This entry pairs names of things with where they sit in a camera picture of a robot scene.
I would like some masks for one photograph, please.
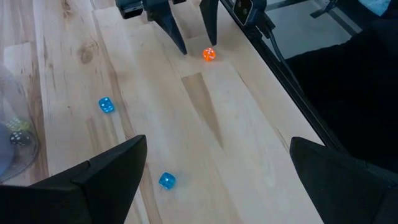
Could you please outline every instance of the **blue die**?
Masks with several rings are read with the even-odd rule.
[[[114,111],[114,106],[109,97],[104,97],[98,102],[99,107],[104,111],[104,113],[110,113]]]
[[[175,185],[175,177],[166,172],[160,177],[159,184],[166,190],[171,190]]]

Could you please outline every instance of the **orange die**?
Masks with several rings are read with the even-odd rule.
[[[211,47],[208,47],[203,50],[203,58],[207,62],[212,61],[214,58],[216,58],[216,52]]]

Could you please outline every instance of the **die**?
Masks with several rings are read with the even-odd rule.
[[[203,50],[203,58],[205,61],[210,62],[216,58],[216,52],[211,47],[208,47]]]
[[[111,98],[109,98],[109,97],[104,97],[104,98],[100,99],[98,104],[99,104],[99,107],[101,108],[101,110],[104,111],[104,113],[110,113],[110,112],[114,111],[114,105],[111,101]]]
[[[12,118],[6,123],[7,128],[11,131],[29,130],[30,123],[19,118]]]
[[[28,131],[14,131],[10,136],[11,144],[27,146],[32,143],[32,136]]]
[[[166,190],[171,190],[175,185],[175,177],[165,172],[159,179],[159,184]]]

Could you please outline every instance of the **wooden table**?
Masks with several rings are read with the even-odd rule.
[[[172,6],[184,56],[145,15],[112,0],[2,0],[4,64],[25,86],[41,142],[29,185],[137,134],[147,165],[126,223],[321,223],[289,157],[292,136],[322,143],[226,9],[217,58],[199,1]],[[117,110],[104,114],[109,96]],[[173,173],[171,191],[158,182]]]

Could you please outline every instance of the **clear plastic container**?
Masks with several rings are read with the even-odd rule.
[[[0,64],[0,182],[34,161],[38,142],[22,83]]]

